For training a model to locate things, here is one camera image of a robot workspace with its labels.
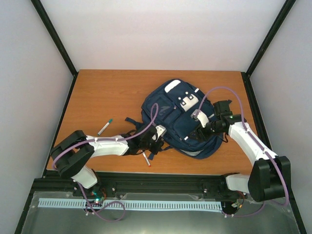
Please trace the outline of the red marker pen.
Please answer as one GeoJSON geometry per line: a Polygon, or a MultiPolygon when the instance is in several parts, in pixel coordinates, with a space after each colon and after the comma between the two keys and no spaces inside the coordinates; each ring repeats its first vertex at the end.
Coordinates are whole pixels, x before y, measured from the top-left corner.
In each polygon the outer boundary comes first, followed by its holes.
{"type": "Polygon", "coordinates": [[[144,157],[144,159],[145,159],[145,161],[146,161],[148,167],[151,167],[151,164],[150,164],[150,162],[149,162],[149,160],[148,160],[148,158],[147,158],[145,152],[142,152],[142,155],[143,155],[143,157],[144,157]]]}

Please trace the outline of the navy blue student backpack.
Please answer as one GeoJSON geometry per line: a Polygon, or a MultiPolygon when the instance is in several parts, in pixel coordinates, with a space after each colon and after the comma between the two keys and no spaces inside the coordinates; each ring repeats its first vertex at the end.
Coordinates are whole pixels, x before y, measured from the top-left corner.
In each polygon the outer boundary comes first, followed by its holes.
{"type": "Polygon", "coordinates": [[[158,114],[154,123],[166,129],[163,139],[169,146],[165,150],[172,148],[194,159],[205,159],[219,149],[223,135],[212,136],[204,142],[191,138],[191,132],[200,125],[199,121],[191,117],[195,110],[200,109],[209,121],[217,120],[214,107],[209,100],[206,99],[200,104],[204,96],[202,91],[190,83],[181,79],[171,79],[146,97],[141,106],[142,122],[128,117],[125,121],[135,125],[136,129],[149,124],[152,105],[157,103],[158,114]]]}

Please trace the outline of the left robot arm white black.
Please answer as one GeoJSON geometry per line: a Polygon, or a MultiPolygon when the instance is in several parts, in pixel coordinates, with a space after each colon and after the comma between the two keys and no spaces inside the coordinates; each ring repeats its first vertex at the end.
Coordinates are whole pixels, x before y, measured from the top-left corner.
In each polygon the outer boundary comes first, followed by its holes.
{"type": "Polygon", "coordinates": [[[71,178],[79,183],[90,196],[101,192],[101,183],[95,172],[86,166],[91,158],[98,156],[128,156],[151,151],[157,154],[164,144],[163,135],[167,132],[162,125],[142,127],[114,137],[87,136],[82,130],[74,131],[55,146],[50,156],[52,167],[62,178],[71,178]]]}

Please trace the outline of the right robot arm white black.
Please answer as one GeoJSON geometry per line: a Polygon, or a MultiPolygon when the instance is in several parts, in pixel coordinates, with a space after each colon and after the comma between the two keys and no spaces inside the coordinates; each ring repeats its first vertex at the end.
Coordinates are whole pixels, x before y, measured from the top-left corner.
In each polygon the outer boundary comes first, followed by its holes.
{"type": "Polygon", "coordinates": [[[228,135],[245,153],[252,165],[250,175],[231,174],[225,177],[229,190],[249,194],[257,202],[285,198],[289,203],[287,188],[291,179],[290,161],[270,150],[252,131],[241,114],[234,115],[228,101],[214,104],[216,120],[212,120],[200,109],[194,110],[191,117],[199,125],[191,133],[198,141],[207,141],[218,134],[228,135]]]}

